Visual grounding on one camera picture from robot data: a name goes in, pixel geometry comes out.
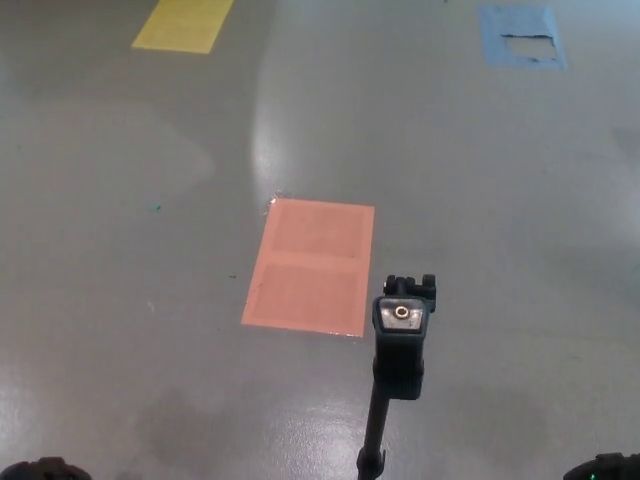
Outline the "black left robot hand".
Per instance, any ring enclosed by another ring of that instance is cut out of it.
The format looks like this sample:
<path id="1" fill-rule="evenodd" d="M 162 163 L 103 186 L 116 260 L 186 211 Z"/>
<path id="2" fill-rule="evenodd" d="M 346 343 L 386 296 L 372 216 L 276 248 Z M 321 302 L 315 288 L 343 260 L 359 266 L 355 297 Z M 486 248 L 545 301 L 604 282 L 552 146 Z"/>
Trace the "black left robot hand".
<path id="1" fill-rule="evenodd" d="M 42 457 L 21 461 L 1 471 L 1 480 L 91 480 L 85 470 L 68 464 L 62 457 Z"/>

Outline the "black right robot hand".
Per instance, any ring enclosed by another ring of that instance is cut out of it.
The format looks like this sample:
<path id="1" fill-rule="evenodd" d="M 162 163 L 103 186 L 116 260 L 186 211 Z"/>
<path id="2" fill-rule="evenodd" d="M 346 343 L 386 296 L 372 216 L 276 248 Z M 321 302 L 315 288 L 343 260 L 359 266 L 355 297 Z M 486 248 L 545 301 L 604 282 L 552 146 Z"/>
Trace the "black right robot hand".
<path id="1" fill-rule="evenodd" d="M 640 454 L 597 454 L 564 474 L 564 480 L 639 480 Z"/>

